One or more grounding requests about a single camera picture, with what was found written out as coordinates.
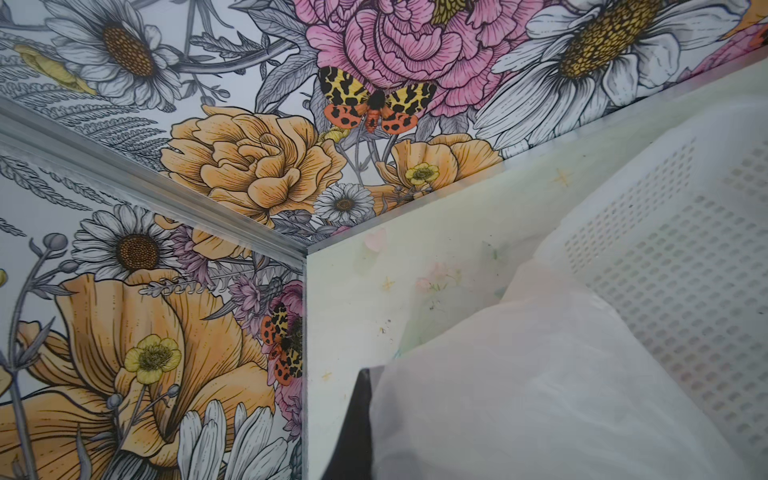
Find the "white plastic bag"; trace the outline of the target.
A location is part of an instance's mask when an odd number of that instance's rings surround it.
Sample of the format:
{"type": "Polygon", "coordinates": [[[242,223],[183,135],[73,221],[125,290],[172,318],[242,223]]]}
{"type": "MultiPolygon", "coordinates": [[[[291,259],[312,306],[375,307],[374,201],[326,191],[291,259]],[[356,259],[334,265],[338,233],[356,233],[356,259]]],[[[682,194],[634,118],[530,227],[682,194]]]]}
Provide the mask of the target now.
{"type": "Polygon", "coordinates": [[[543,264],[501,302],[389,363],[376,479],[748,479],[616,311],[543,264]]]}

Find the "left aluminium corner post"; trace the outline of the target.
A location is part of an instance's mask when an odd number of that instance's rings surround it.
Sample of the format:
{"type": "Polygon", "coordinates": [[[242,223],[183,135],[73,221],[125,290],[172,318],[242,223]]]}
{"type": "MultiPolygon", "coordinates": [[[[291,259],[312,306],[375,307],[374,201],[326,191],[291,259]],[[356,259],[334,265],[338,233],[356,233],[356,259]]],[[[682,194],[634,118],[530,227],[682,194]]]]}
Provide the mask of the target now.
{"type": "Polygon", "coordinates": [[[293,268],[305,267],[304,245],[5,98],[1,100],[1,144],[14,155],[110,190],[147,209],[293,268]]]}

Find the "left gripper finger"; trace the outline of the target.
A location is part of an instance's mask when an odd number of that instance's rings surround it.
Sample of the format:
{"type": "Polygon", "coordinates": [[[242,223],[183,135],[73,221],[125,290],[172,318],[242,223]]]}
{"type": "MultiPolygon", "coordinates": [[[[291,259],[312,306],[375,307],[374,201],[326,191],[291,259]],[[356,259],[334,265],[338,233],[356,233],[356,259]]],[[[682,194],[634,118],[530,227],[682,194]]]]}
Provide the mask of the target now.
{"type": "Polygon", "coordinates": [[[373,446],[369,416],[383,366],[361,369],[342,423],[340,434],[322,480],[372,480],[373,446]]]}

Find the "white perforated plastic basket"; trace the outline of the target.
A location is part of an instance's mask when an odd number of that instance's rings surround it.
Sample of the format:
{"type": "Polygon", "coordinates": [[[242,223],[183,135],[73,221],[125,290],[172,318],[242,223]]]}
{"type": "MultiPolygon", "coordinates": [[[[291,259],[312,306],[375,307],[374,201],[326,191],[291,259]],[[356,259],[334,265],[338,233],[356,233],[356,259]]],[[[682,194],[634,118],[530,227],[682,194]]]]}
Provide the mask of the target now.
{"type": "Polygon", "coordinates": [[[767,475],[767,102],[671,129],[572,210],[538,261],[589,287],[767,475]]]}

